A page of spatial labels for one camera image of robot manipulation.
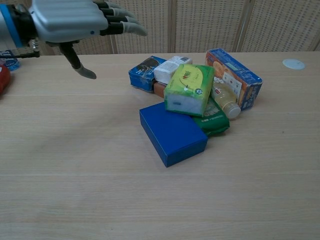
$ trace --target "small bottle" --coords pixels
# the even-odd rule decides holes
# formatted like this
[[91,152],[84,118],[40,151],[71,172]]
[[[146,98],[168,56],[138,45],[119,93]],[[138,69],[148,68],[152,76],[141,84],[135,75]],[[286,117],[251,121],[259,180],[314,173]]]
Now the small bottle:
[[16,58],[1,58],[1,56],[14,56],[11,50],[0,51],[0,65],[4,65],[11,72],[18,69],[20,67],[20,62]]
[[240,114],[241,108],[237,104],[237,96],[227,84],[214,82],[211,94],[228,119],[235,119]]

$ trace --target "red object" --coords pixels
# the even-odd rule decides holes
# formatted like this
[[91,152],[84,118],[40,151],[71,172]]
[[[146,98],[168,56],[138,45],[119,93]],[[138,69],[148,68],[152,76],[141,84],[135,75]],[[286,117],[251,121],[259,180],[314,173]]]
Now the red object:
[[10,83],[11,74],[8,68],[3,65],[0,65],[0,94]]

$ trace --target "green package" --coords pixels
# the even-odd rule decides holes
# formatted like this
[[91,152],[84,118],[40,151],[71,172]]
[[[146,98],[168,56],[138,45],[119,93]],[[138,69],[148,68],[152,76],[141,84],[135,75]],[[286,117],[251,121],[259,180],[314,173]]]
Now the green package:
[[204,117],[193,117],[193,120],[207,136],[222,133],[230,127],[229,119],[212,97],[208,99]]
[[214,75],[211,66],[180,64],[164,90],[165,109],[203,117]]

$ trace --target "robotic hand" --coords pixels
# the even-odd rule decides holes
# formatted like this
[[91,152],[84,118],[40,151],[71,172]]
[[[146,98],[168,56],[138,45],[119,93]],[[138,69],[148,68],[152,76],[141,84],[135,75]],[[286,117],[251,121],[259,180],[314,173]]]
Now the robotic hand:
[[33,53],[7,58],[39,57],[39,39],[58,46],[73,69],[89,79],[96,79],[96,74],[82,65],[73,44],[93,36],[123,33],[146,36],[147,30],[132,13],[112,2],[32,0],[30,9],[0,4],[0,51],[29,47],[30,41],[33,48]]

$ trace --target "wooden table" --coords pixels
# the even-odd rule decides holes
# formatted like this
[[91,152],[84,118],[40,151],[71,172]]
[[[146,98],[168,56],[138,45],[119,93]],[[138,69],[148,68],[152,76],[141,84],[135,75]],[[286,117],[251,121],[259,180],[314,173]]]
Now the wooden table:
[[0,240],[320,239],[320,52],[233,53],[264,80],[254,107],[169,168],[139,120],[162,99],[129,83],[149,55],[82,56],[96,80],[22,61],[0,99]]

